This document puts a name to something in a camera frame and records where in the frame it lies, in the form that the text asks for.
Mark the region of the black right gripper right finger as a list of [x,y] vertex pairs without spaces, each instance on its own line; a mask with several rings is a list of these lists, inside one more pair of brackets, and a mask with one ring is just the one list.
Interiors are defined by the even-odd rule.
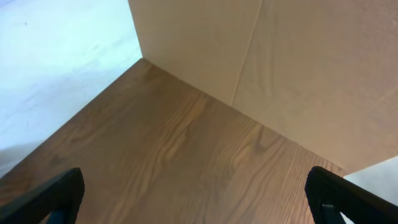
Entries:
[[307,175],[305,193],[316,224],[397,223],[397,206],[344,178],[314,166]]

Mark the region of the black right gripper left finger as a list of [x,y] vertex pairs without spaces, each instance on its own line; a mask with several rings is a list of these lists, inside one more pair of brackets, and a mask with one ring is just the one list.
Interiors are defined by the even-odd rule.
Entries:
[[84,193],[81,169],[68,169],[1,207],[1,224],[75,224]]

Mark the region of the beige cardboard panel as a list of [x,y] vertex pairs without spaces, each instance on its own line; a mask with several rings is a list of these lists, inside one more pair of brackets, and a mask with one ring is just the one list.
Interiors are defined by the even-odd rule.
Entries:
[[397,155],[397,1],[130,0],[142,55],[356,172]]

